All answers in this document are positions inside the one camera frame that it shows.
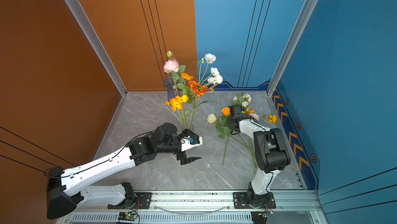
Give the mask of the orange poppy stem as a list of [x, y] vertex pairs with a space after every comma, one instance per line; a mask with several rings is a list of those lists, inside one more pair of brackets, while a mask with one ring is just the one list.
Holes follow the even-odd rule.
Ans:
[[171, 72], [171, 76], [163, 81], [167, 90], [166, 105], [171, 109], [174, 116], [178, 119], [181, 130], [190, 129], [190, 118], [193, 113], [188, 106], [193, 98], [187, 89], [186, 80], [177, 72]]

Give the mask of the orange gerbera stem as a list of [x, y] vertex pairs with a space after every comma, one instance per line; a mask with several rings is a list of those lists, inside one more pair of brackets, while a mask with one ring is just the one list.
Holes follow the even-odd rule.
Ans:
[[191, 129], [193, 126], [194, 114], [196, 113], [199, 105], [202, 104], [199, 103], [200, 97], [202, 97], [205, 93], [207, 93], [209, 91], [209, 88], [205, 85], [201, 85], [199, 82], [196, 82], [194, 80], [190, 80], [188, 82], [188, 85], [189, 85], [188, 103], [192, 104], [190, 123], [189, 123], [189, 129]]

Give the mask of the clear glass vase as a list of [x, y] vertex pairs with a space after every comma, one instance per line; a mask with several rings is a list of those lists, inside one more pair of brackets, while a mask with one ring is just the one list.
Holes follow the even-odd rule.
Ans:
[[194, 126], [190, 125], [190, 121], [189, 120], [183, 119], [179, 123], [180, 123], [180, 126], [181, 126], [181, 131], [184, 131], [186, 129], [194, 131]]

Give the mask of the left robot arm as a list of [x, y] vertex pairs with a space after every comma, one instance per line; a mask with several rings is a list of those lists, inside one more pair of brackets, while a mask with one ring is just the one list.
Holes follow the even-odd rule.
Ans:
[[117, 185], [121, 196], [115, 196], [116, 187], [111, 187], [110, 195], [96, 197], [90, 190], [94, 183], [122, 170], [136, 167], [152, 161], [159, 153], [172, 153], [181, 165], [196, 161], [197, 157], [187, 157], [186, 152], [203, 144], [203, 138], [190, 129], [177, 133], [177, 127], [171, 123], [158, 126], [154, 131], [137, 135], [120, 149], [90, 163], [64, 169], [53, 167], [44, 172], [47, 182], [47, 219], [58, 219], [73, 212], [77, 207], [105, 203], [116, 207], [135, 197], [129, 183]]

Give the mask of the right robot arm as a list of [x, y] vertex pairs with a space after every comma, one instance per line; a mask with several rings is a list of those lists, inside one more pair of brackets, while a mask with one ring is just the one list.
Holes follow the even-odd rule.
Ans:
[[243, 113], [239, 105], [230, 106], [226, 126], [253, 140], [253, 152], [258, 170], [247, 189], [248, 204], [253, 208], [276, 208], [270, 187], [277, 175], [291, 163], [288, 144], [283, 132], [272, 123], [259, 124], [254, 117]]

